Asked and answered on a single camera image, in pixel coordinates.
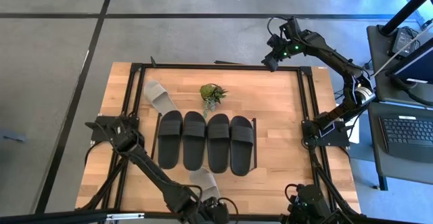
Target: black slide sandal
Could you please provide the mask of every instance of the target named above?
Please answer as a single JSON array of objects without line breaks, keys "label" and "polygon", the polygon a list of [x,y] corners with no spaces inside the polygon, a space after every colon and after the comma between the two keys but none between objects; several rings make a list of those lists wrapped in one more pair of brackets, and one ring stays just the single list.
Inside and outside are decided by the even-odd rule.
[{"label": "black slide sandal", "polygon": [[182,114],[173,110],[165,114],[158,131],[158,164],[162,169],[176,166],[181,146]]},{"label": "black slide sandal", "polygon": [[231,172],[245,176],[250,172],[251,153],[254,145],[254,131],[251,122],[243,116],[235,116],[230,125]]},{"label": "black slide sandal", "polygon": [[183,122],[183,165],[196,171],[202,167],[206,143],[206,121],[198,112],[188,112]]},{"label": "black slide sandal", "polygon": [[217,114],[208,122],[208,160],[213,173],[224,173],[229,163],[230,120]]}]

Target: monitor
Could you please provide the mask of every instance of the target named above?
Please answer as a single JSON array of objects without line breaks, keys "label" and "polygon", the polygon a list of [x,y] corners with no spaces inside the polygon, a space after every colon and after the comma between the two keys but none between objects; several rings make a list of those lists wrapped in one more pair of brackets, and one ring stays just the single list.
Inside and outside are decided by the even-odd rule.
[{"label": "monitor", "polygon": [[433,85],[433,38],[403,58],[387,74],[393,73],[402,81]]}]

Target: computer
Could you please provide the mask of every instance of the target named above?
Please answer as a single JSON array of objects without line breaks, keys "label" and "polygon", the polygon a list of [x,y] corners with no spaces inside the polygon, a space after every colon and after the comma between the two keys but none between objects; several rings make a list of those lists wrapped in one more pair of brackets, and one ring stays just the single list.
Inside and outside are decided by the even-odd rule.
[{"label": "computer", "polygon": [[[386,75],[411,98],[410,89],[418,83],[431,84],[433,92],[433,39],[403,58]],[[433,118],[394,114],[380,116],[379,121],[388,154],[433,163]]]}]

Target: potted succulent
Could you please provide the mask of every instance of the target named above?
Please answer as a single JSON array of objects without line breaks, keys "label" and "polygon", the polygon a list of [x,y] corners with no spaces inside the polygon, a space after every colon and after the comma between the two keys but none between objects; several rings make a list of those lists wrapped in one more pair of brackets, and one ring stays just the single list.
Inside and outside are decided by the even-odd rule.
[{"label": "potted succulent", "polygon": [[215,111],[215,104],[217,102],[221,104],[221,99],[226,96],[226,92],[228,91],[224,90],[221,86],[215,84],[203,85],[200,88],[200,94],[202,95],[202,98],[204,100],[204,118],[208,116],[209,109],[212,112]]}]

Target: wooden tabletop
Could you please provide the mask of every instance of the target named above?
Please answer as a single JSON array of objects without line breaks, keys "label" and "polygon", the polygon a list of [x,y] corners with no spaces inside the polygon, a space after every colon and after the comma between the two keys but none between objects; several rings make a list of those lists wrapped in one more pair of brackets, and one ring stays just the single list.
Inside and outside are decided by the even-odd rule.
[{"label": "wooden tabletop", "polygon": [[[120,114],[127,87],[131,63],[113,63],[100,113],[104,116]],[[132,94],[138,81],[136,74]],[[288,214],[289,202],[284,187],[289,183],[313,183],[308,152],[301,146],[303,119],[298,79],[295,72],[253,70],[192,70],[148,68],[145,83],[156,79],[168,91],[182,115],[189,111],[202,112],[203,100],[199,89],[206,83],[216,83],[228,90],[227,97],[213,114],[224,113],[229,118],[240,115],[257,120],[257,169],[245,177],[237,177],[228,169],[214,174],[221,195],[232,199],[240,214],[279,215]],[[336,106],[334,92],[327,68],[313,67],[313,80],[320,112]],[[313,116],[306,77],[304,84],[309,102],[309,114]],[[129,108],[132,108],[133,96]],[[158,113],[141,95],[139,105],[139,130],[145,137],[145,149],[152,152]],[[111,146],[104,142],[90,153],[76,207],[90,201],[107,177],[112,155]],[[355,184],[347,155],[339,148],[327,148],[332,180],[343,198],[356,211],[360,211]],[[191,184],[189,171],[178,165],[164,172],[174,181]],[[114,205],[117,182],[114,183],[109,206]],[[288,194],[296,194],[291,189]],[[161,192],[133,164],[129,164],[125,181],[121,210],[141,212],[168,212]]]}]

